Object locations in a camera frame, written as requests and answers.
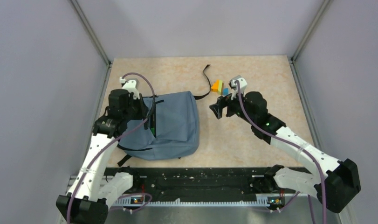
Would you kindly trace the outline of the blue student backpack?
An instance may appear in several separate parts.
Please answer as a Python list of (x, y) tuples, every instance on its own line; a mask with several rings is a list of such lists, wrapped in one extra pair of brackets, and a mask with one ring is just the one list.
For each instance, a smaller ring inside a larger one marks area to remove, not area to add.
[[(197, 101), (208, 93), (195, 96), (190, 91), (156, 96), (156, 110), (148, 121), (148, 129), (139, 120), (128, 123), (127, 136), (119, 140), (118, 148), (126, 153), (118, 166), (131, 157), (148, 161), (176, 159), (191, 155), (199, 147), (200, 119)], [(150, 121), (156, 122), (156, 137)]]

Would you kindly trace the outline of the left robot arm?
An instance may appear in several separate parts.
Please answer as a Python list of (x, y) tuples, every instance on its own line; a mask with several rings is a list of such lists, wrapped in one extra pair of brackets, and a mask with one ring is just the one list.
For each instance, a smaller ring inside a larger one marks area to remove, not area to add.
[(156, 97), (148, 108), (142, 94), (116, 89), (108, 96), (108, 106), (92, 129), (90, 146), (73, 184), (65, 195), (59, 195), (56, 206), (68, 224), (103, 224), (110, 208), (125, 191), (140, 189), (139, 178), (129, 173), (117, 173), (104, 186), (101, 181), (108, 160), (119, 140), (138, 128), (147, 128), (154, 113)]

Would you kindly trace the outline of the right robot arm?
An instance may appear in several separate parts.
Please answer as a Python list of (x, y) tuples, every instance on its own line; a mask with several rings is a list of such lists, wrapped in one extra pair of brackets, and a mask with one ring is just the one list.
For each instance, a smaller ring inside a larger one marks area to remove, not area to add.
[(302, 172), (274, 165), (264, 180), (268, 191), (283, 188), (305, 193), (317, 198), (333, 213), (340, 213), (361, 191), (358, 167), (353, 160), (339, 160), (300, 138), (268, 112), (267, 101), (261, 93), (220, 96), (209, 108), (218, 119), (226, 108), (227, 117), (236, 115), (250, 123), (257, 138), (284, 151), (307, 169)]

